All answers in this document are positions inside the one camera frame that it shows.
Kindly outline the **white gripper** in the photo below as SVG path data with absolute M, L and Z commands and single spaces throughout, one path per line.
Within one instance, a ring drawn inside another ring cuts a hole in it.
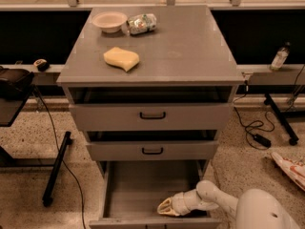
M 188 215 L 191 211 L 197 209 L 200 205 L 201 197 L 195 190 L 189 192 L 180 192 L 172 198 L 166 198 L 162 201 L 157 210 L 159 215 L 178 217 Z

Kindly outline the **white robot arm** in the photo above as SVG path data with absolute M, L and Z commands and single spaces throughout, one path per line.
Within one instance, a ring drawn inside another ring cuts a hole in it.
M 188 192 L 166 198 L 157 207 L 160 215 L 179 217 L 193 210 L 222 208 L 233 219 L 236 229 L 301 229 L 271 194 L 250 189 L 240 198 L 221 191 L 208 180 L 201 180 Z

